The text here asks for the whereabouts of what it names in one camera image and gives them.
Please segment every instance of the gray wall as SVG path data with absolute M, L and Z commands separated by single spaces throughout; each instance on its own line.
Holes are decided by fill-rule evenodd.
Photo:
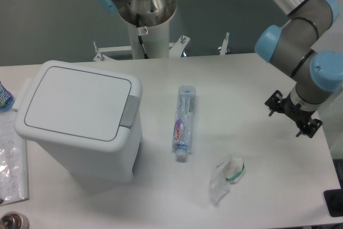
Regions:
M 271 0 L 177 0 L 170 40 L 185 34 L 189 54 L 211 55 L 230 32 L 232 53 L 253 52 L 268 26 L 286 20 Z M 0 0 L 1 66 L 91 61 L 93 40 L 99 47 L 129 45 L 125 25 L 96 0 Z

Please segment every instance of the cable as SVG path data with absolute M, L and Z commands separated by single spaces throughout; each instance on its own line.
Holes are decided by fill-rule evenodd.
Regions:
M 139 28 L 139 18 L 140 18 L 140 15 L 136 14 L 136 27 L 137 28 Z M 143 39 L 142 39 L 141 35 L 138 36 L 138 41 L 139 41 L 139 44 L 141 45 L 141 49 L 143 51 L 144 59 L 149 59 L 148 54 L 145 51 L 145 47 L 144 47 Z

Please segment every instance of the white table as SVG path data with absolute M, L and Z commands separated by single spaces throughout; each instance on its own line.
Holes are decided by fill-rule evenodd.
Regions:
M 131 184 L 72 177 L 37 143 L 28 142 L 29 201 L 1 207 L 25 214 L 31 228 L 275 228 L 343 222 L 330 217 L 323 191 L 339 188 L 322 129 L 296 138 L 295 123 L 268 117 L 264 102 L 294 82 L 256 54 L 85 63 L 131 73 L 143 84 L 143 147 Z M 18 94 L 39 65 L 0 67 Z M 172 153 L 176 96 L 197 89 L 193 155 Z M 211 170 L 228 152 L 246 172 L 214 206 Z

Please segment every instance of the robotic arm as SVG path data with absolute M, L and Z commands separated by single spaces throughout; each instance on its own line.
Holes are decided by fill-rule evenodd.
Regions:
M 98 0 L 109 13 L 118 12 L 129 29 L 133 59 L 169 53 L 169 21 L 176 0 Z
M 316 53 L 311 46 L 339 15 L 335 0 L 274 0 L 290 21 L 269 27 L 259 38 L 255 52 L 296 81 L 286 98 L 280 91 L 266 101 L 271 116 L 283 113 L 295 121 L 301 134 L 312 138 L 322 121 L 311 115 L 343 82 L 343 55 Z

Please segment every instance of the white trash bin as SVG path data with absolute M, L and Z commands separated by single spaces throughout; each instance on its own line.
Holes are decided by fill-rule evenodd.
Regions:
M 128 183 L 142 138 L 140 80 L 49 61 L 29 86 L 14 123 L 68 171 Z

